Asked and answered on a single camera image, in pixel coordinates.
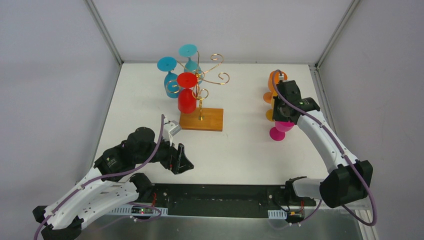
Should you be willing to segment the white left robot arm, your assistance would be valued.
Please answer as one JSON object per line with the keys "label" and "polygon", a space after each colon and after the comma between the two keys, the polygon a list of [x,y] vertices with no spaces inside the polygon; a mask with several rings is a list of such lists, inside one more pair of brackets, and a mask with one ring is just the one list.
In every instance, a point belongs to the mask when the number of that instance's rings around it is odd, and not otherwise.
{"label": "white left robot arm", "polygon": [[173,143],[181,126],[166,120],[158,140],[148,127],[139,127],[120,144],[109,148],[88,173],[62,198],[37,206],[32,214],[39,226],[34,239],[74,240],[93,221],[111,210],[135,201],[155,202],[149,178],[139,170],[148,163],[160,163],[174,175],[194,168],[185,146]]}

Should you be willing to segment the blue wine glass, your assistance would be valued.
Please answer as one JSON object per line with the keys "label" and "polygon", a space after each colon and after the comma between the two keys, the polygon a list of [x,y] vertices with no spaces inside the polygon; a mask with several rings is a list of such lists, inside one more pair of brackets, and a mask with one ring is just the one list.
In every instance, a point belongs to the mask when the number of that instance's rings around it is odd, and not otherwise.
{"label": "blue wine glass", "polygon": [[171,56],[165,56],[157,62],[156,66],[160,71],[167,73],[164,78],[164,89],[166,95],[169,98],[177,99],[181,90],[177,83],[178,75],[173,72],[177,66],[177,60]]}

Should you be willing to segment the yellow wine glass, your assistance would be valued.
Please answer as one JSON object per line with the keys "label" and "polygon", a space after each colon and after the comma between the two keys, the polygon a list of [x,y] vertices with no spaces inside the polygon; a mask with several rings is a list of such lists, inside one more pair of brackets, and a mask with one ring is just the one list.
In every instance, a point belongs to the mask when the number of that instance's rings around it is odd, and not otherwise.
{"label": "yellow wine glass", "polygon": [[274,119],[275,96],[266,98],[266,102],[270,104],[270,109],[267,110],[267,112],[265,113],[265,116],[269,121],[274,122],[275,121]]}

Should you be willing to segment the magenta wine glass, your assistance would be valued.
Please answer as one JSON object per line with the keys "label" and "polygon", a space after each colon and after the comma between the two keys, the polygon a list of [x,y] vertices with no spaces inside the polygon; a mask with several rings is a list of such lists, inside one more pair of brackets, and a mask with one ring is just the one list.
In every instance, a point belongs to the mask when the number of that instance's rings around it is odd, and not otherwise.
{"label": "magenta wine glass", "polygon": [[295,124],[289,121],[275,121],[274,127],[269,130],[269,136],[274,141],[282,141],[286,137],[286,133],[289,132]]}

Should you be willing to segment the orange wine glass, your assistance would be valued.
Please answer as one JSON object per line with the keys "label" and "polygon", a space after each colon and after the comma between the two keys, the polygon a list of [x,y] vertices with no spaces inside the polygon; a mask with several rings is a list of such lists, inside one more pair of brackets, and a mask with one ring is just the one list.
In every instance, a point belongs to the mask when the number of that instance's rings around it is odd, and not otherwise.
{"label": "orange wine glass", "polygon": [[268,78],[268,82],[267,82],[267,86],[268,86],[269,91],[266,92],[263,95],[263,100],[268,104],[271,104],[273,97],[277,96],[277,93],[275,91],[273,83],[275,83],[275,85],[277,85],[280,81],[280,77],[281,77],[281,75],[278,71],[272,71],[269,74],[269,78]]}

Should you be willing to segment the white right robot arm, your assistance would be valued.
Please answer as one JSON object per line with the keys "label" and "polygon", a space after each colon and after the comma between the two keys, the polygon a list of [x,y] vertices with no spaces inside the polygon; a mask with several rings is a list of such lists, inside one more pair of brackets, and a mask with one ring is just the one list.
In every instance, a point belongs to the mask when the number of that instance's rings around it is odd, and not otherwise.
{"label": "white right robot arm", "polygon": [[367,160],[360,161],[340,141],[325,120],[316,101],[302,98],[294,80],[281,80],[274,97],[273,119],[298,126],[322,158],[328,175],[324,179],[297,177],[286,181],[284,200],[296,205],[304,197],[324,201],[330,208],[366,198],[373,174]]}

